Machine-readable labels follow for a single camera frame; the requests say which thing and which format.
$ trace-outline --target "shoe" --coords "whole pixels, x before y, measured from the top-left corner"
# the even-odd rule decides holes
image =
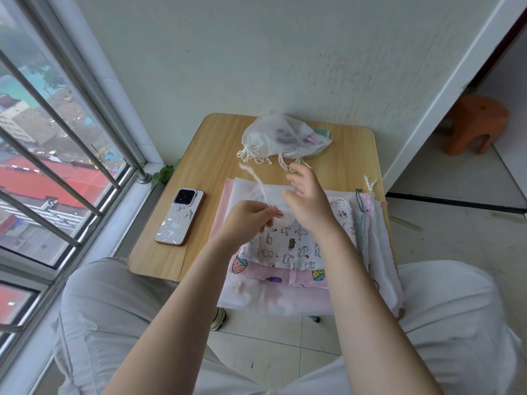
[[[218,331],[226,318],[227,313],[225,313],[225,309],[222,307],[217,308],[216,317],[210,325],[210,331]]]

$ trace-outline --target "person's left hand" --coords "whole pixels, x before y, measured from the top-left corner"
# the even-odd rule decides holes
[[[230,211],[218,231],[224,241],[239,248],[251,241],[265,226],[273,226],[273,218],[283,218],[284,214],[275,206],[258,201],[240,201]]]

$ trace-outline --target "phone case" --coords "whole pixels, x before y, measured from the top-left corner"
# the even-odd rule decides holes
[[[203,195],[203,191],[196,190],[196,196],[188,206],[173,203],[155,235],[155,241],[161,244],[183,245]]]

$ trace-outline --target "white door frame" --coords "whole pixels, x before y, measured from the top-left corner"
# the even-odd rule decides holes
[[[383,187],[386,192],[445,117],[450,107],[490,57],[525,7],[527,7],[527,0],[499,0],[489,19],[417,124],[403,149],[383,175]]]

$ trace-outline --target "forearm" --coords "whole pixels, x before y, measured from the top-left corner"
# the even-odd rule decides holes
[[[139,338],[105,394],[190,394],[235,247],[215,236]]]
[[[353,393],[442,393],[344,230],[332,224],[319,237]]]

